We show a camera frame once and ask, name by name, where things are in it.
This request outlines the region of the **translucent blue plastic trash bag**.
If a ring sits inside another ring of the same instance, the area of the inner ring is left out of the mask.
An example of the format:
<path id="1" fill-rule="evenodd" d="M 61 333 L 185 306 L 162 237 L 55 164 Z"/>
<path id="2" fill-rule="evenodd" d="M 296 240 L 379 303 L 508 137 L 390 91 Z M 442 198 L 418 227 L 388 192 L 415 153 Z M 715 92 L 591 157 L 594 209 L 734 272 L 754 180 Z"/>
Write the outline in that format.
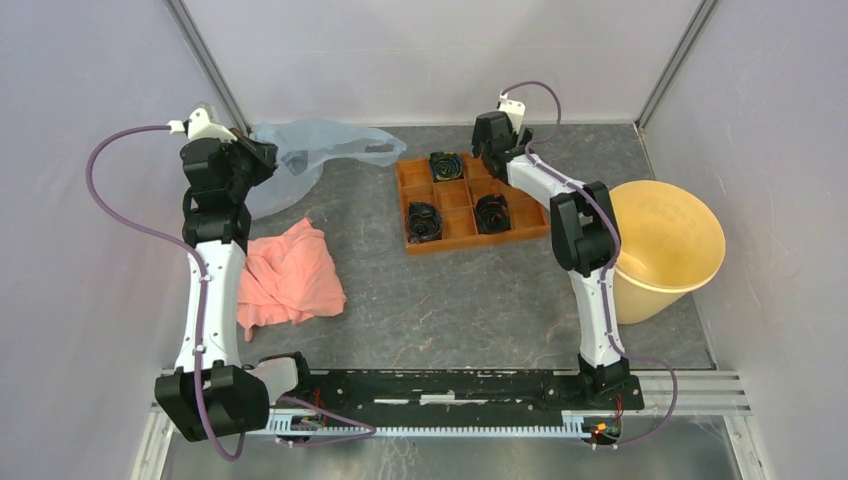
<path id="1" fill-rule="evenodd" d="M 278 147 L 278 168 L 251 189 L 246 205 L 253 218 L 279 213 L 299 202 L 320 180 L 323 164 L 352 159 L 387 167 L 397 162 L 407 145 L 377 128 L 309 118 L 286 124 L 263 123 L 250 138 Z"/>

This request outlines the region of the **orange wooden divided tray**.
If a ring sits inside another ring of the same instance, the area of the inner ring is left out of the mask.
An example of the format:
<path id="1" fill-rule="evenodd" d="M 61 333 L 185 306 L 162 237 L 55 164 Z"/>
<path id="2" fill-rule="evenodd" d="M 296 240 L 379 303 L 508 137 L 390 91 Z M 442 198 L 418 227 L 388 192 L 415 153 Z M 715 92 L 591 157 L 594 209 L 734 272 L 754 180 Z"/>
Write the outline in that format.
<path id="1" fill-rule="evenodd" d="M 464 163 L 464 178 L 449 182 L 433 182 L 428 164 L 429 156 L 395 164 L 402 236 L 409 255 L 524 241 L 541 238 L 549 233 L 547 210 L 543 205 L 528 194 L 491 177 L 481 159 L 473 158 L 468 152 L 457 154 Z M 506 197 L 512 228 L 498 234 L 479 234 L 474 206 L 479 198 L 493 193 Z M 407 206 L 413 201 L 431 203 L 440 211 L 444 223 L 441 240 L 420 244 L 410 244 L 407 241 Z"/>

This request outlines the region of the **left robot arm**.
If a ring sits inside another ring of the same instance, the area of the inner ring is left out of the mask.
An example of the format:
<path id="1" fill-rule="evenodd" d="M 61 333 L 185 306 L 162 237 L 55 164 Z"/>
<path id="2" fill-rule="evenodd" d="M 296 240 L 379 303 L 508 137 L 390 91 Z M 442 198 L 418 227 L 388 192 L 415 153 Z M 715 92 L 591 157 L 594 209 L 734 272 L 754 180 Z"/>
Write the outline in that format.
<path id="1" fill-rule="evenodd" d="M 267 425 L 280 398 L 306 405 L 314 381 L 301 354 L 243 367 L 236 323 L 251 215 L 248 192 L 276 169 L 277 148 L 236 129 L 202 134 L 180 151 L 189 187 L 183 197 L 182 245 L 190 292 L 184 339 L 173 373 L 158 378 L 155 400 L 190 442 L 246 434 Z"/>

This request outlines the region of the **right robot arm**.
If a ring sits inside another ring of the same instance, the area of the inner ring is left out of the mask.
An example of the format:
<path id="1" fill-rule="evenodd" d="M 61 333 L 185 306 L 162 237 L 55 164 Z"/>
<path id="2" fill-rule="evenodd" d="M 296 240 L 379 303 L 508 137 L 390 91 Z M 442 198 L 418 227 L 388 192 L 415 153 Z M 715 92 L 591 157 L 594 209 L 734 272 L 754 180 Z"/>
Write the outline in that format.
<path id="1" fill-rule="evenodd" d="M 620 345 L 614 303 L 615 262 L 621 240 L 608 187 L 575 180 L 530 151 L 504 111 L 475 119 L 471 155 L 488 173 L 545 207 L 555 259 L 569 277 L 580 321 L 577 392 L 591 408 L 612 401 L 630 376 Z"/>

